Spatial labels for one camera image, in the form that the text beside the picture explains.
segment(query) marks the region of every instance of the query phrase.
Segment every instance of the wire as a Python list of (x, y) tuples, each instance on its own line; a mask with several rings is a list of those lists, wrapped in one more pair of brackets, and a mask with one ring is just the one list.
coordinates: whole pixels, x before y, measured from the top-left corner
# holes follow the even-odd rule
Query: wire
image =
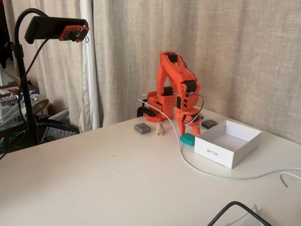
[(152, 107), (153, 109), (157, 110), (158, 112), (160, 112), (161, 114), (163, 114), (168, 120), (169, 122), (171, 123), (171, 125), (173, 126), (174, 128), (174, 133), (176, 135), (176, 138), (177, 138), (177, 142), (178, 142), (178, 147), (179, 147), (179, 152), (180, 152), (180, 156), (181, 156), (181, 159), (184, 161), (184, 163), (189, 166), (191, 169), (195, 170), (196, 172), (198, 173), (201, 173), (203, 175), (206, 175), (206, 176), (209, 176), (209, 177), (213, 177), (213, 178), (219, 178), (219, 179), (231, 179), (231, 180), (252, 180), (252, 179), (257, 179), (257, 178), (261, 178), (261, 177), (264, 177), (264, 176), (267, 176), (269, 174), (272, 174), (272, 173), (276, 173), (276, 172), (280, 172), (280, 171), (283, 171), (283, 170), (301, 170), (300, 168), (281, 168), (281, 169), (277, 169), (277, 170), (273, 170), (271, 172), (267, 172), (267, 173), (264, 173), (264, 174), (260, 174), (260, 175), (257, 175), (257, 176), (253, 176), (253, 177), (247, 177), (247, 178), (233, 178), (233, 177), (222, 177), (222, 176), (218, 176), (218, 175), (214, 175), (214, 174), (210, 174), (210, 173), (206, 173), (198, 168), (196, 168), (195, 166), (193, 166), (185, 157), (184, 157), (184, 154), (181, 150), (181, 146), (180, 146), (180, 140), (179, 140), (179, 136), (178, 136), (178, 133), (177, 133), (177, 130), (175, 129), (174, 127), (174, 124), (173, 122), (170, 120), (170, 118), (164, 114), (163, 112), (161, 112), (159, 109), (149, 105), (148, 103), (146, 102), (143, 102), (140, 98), (142, 97), (146, 97), (146, 95), (143, 95), (141, 97), (138, 98), (138, 100), (144, 104), (146, 104), (147, 106), (149, 107)]
[(237, 220), (233, 221), (232, 223), (226, 224), (226, 225), (224, 225), (224, 226), (230, 226), (230, 225), (232, 225), (232, 224), (238, 222), (238, 221), (241, 220), (242, 218), (244, 218), (246, 215), (248, 215), (248, 212), (245, 213), (244, 215), (242, 215), (242, 216), (241, 216), (240, 218), (238, 218)]
[(23, 114), (22, 114), (22, 111), (21, 111), (21, 101), (20, 101), (21, 88), (22, 88), (22, 86), (23, 86), (23, 83), (24, 83), (25, 81), (27, 81), (27, 80), (26, 80), (26, 76), (27, 76), (28, 72), (30, 71), (30, 69), (32, 68), (32, 65), (33, 65), (34, 61), (35, 61), (36, 58), (38, 57), (39, 52), (41, 51), (42, 47), (46, 44), (46, 42), (47, 42), (48, 40), (49, 40), (49, 39), (46, 39), (46, 40), (43, 41), (43, 43), (42, 43), (41, 46), (39, 47), (39, 49), (38, 49), (36, 55), (34, 55), (34, 57), (33, 57), (33, 59), (32, 59), (32, 62), (30, 63), (30, 65), (29, 65), (27, 71), (25, 72), (24, 76), (23, 76), (22, 79), (21, 79), (21, 83), (20, 83), (20, 87), (19, 87), (18, 108), (19, 108), (19, 113), (20, 113), (20, 115), (21, 115), (21, 117), (22, 117), (24, 123), (25, 123), (25, 118), (24, 118), (24, 116), (23, 116)]
[(4, 153), (2, 156), (0, 156), (0, 160), (3, 159), (6, 154), (7, 153)]
[(282, 183), (285, 185), (285, 187), (288, 187), (288, 186), (287, 186), (286, 182), (284, 182), (284, 180), (283, 180), (283, 178), (282, 178), (282, 175), (283, 175), (283, 174), (291, 175), (291, 176), (293, 176), (293, 177), (295, 177), (295, 178), (301, 180), (301, 177), (299, 177), (299, 176), (297, 176), (297, 175), (295, 175), (295, 174), (293, 174), (293, 173), (282, 172), (282, 173), (280, 174), (280, 179), (281, 179)]
[[(201, 95), (199, 95), (199, 94), (190, 94), (190, 95), (198, 95), (199, 97), (201, 97), (201, 98), (203, 98)], [(187, 122), (187, 123), (184, 123), (183, 125), (184, 126), (187, 126), (187, 125), (189, 125), (190, 123), (192, 123), (193, 121), (195, 121), (196, 120), (196, 118), (201, 114), (201, 110), (203, 109), (203, 106), (204, 106), (204, 98), (203, 98), (203, 103), (202, 103), (202, 106), (201, 106), (201, 109), (199, 110), (199, 112), (198, 112), (198, 114), (194, 117), (194, 119), (192, 119), (192, 120), (190, 120), (189, 122)]]
[(257, 213), (255, 213), (254, 211), (252, 211), (251, 209), (249, 209), (247, 206), (245, 206), (244, 204), (237, 202), (237, 201), (233, 201), (230, 202), (228, 205), (226, 205), (214, 218), (213, 220), (208, 224), (208, 226), (212, 226), (215, 224), (215, 222), (231, 207), (231, 206), (240, 206), (241, 208), (243, 208), (244, 210), (246, 210), (249, 214), (251, 214), (253, 217), (255, 217), (257, 220), (259, 220), (259, 222), (263, 223), (266, 226), (272, 226), (271, 224), (269, 224), (267, 221), (265, 221), (261, 216), (259, 216)]

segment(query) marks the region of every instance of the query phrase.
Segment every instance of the white box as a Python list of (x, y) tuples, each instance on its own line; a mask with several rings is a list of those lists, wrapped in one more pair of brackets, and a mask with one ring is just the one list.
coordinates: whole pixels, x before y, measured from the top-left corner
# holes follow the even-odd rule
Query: white box
[(260, 134), (226, 120), (198, 135), (194, 152), (232, 169), (259, 146)]

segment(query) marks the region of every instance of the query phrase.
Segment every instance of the orange robotic arm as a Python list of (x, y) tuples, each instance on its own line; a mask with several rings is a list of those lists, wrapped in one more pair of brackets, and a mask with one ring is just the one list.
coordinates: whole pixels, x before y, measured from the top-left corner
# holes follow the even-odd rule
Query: orange robotic arm
[[(170, 87), (164, 87), (167, 78), (170, 80)], [(148, 93), (147, 101), (170, 119), (174, 118), (174, 103), (176, 101), (176, 119), (181, 135), (185, 133), (185, 124), (187, 122), (192, 126), (195, 136), (200, 134), (200, 115), (195, 118), (199, 113), (199, 109), (194, 108), (198, 103), (199, 90), (200, 84), (197, 82), (194, 74), (187, 69), (186, 64), (179, 55), (172, 51), (160, 53), (157, 91)], [(178, 95), (175, 99), (174, 93), (176, 91), (178, 91)], [(151, 107), (150, 109), (155, 113), (155, 116), (145, 115), (147, 120), (154, 122), (166, 120), (164, 115)]]

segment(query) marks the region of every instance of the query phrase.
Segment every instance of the blue object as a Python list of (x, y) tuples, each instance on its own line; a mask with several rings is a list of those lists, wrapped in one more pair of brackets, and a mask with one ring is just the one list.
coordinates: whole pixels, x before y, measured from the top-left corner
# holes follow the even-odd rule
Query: blue object
[(194, 146), (196, 137), (190, 133), (185, 133), (184, 135), (180, 136), (180, 140), (187, 145)]

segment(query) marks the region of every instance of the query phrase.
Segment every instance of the white curtain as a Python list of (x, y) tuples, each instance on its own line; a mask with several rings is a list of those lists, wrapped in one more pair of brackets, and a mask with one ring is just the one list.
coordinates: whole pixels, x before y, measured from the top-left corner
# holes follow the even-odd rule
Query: white curtain
[(94, 0), (104, 125), (134, 118), (175, 50), (205, 108), (301, 143), (301, 2)]
[[(29, 7), (94, 25), (88, 45), (49, 41), (30, 76), (81, 131), (134, 118), (137, 97), (156, 90), (159, 52), (175, 50), (205, 108), (301, 143), (300, 1), (12, 0), (14, 18)], [(23, 41), (26, 66), (40, 44)]]
[[(95, 53), (93, 36), (92, 0), (4, 0), (10, 36), (13, 37), (17, 17), (27, 8), (38, 8), (49, 16), (84, 18), (91, 25), (87, 44), (49, 40), (40, 52), (28, 78), (46, 94), (52, 112), (66, 108), (70, 123), (80, 131), (99, 127)], [(26, 28), (34, 14), (26, 16), (20, 28), (20, 42), (24, 49), (25, 68), (41, 45), (36, 40), (30, 45), (24, 40)]]

